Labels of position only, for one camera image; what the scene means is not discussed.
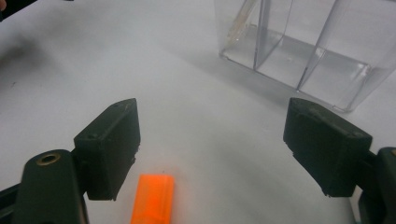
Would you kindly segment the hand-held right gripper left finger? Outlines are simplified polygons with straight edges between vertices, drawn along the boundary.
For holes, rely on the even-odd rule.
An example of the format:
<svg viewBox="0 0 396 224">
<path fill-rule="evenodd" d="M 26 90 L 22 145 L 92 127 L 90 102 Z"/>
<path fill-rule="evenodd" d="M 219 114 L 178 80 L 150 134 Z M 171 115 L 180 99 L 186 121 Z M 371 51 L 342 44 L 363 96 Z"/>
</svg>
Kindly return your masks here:
<svg viewBox="0 0 396 224">
<path fill-rule="evenodd" d="M 74 157 L 82 168 L 89 199 L 116 200 L 141 143 L 136 99 L 110 105 L 74 143 Z"/>
</svg>

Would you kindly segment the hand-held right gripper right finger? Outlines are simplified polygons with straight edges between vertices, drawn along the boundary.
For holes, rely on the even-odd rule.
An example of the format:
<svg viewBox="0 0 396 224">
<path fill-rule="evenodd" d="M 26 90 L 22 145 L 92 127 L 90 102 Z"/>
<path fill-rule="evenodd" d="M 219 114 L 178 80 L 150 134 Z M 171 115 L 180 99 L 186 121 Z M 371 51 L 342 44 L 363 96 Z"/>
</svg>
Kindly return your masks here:
<svg viewBox="0 0 396 224">
<path fill-rule="evenodd" d="M 373 137 L 322 105 L 291 98 L 283 141 L 324 194 L 350 197 Z"/>
</svg>

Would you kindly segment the orange highlighter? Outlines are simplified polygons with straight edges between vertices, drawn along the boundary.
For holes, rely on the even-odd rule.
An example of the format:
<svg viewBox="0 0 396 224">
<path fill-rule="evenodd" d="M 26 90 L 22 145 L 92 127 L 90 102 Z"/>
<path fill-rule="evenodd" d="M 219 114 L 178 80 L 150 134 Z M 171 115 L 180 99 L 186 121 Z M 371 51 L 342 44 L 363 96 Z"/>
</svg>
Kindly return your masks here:
<svg viewBox="0 0 396 224">
<path fill-rule="evenodd" d="M 170 224 L 173 192 L 170 175 L 139 176 L 130 224 Z"/>
</svg>

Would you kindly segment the clear plastic organizer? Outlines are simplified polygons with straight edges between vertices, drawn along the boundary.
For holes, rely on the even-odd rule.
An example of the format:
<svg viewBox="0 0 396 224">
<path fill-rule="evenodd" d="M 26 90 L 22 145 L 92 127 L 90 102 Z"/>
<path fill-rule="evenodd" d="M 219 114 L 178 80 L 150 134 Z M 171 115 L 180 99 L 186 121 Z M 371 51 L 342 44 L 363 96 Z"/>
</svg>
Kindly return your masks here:
<svg viewBox="0 0 396 224">
<path fill-rule="evenodd" d="M 227 34 L 244 0 L 214 0 L 219 56 L 354 110 L 396 73 L 396 0 L 258 0 L 243 37 Z"/>
</svg>

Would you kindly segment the white ballpoint pen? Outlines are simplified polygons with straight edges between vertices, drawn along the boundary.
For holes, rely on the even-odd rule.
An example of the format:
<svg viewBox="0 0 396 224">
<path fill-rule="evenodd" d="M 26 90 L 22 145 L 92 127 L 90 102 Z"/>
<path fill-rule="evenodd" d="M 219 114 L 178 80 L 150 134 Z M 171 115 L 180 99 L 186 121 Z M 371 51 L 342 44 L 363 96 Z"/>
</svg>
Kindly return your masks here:
<svg viewBox="0 0 396 224">
<path fill-rule="evenodd" d="M 257 6 L 257 3 L 258 0 L 244 0 L 227 34 L 227 48 L 234 46 L 246 33 L 249 27 L 248 20 L 253 13 L 253 9 Z"/>
</svg>

